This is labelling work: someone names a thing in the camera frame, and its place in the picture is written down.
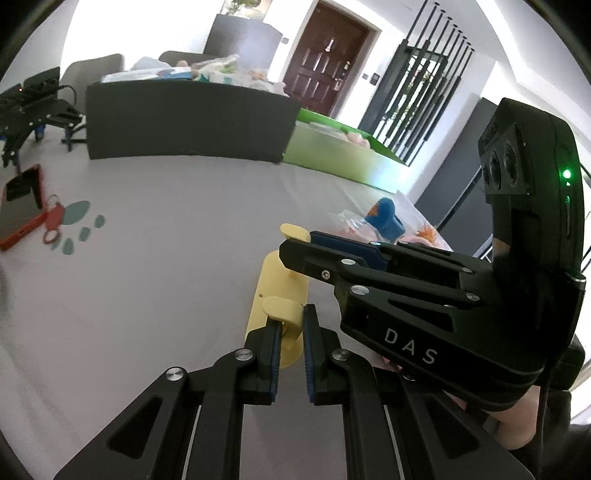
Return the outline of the person right hand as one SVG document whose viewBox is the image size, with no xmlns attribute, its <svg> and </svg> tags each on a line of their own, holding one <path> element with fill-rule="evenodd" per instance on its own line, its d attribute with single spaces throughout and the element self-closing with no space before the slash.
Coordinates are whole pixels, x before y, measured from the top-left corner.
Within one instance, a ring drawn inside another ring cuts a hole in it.
<svg viewBox="0 0 591 480">
<path fill-rule="evenodd" d="M 544 416 L 544 445 L 551 451 L 558 451 L 566 442 L 571 420 L 569 391 L 551 391 L 546 400 Z M 531 444 L 538 432 L 538 414 L 542 408 L 542 390 L 532 386 L 511 408 L 489 412 L 496 421 L 494 438 L 508 450 L 518 450 Z"/>
</svg>

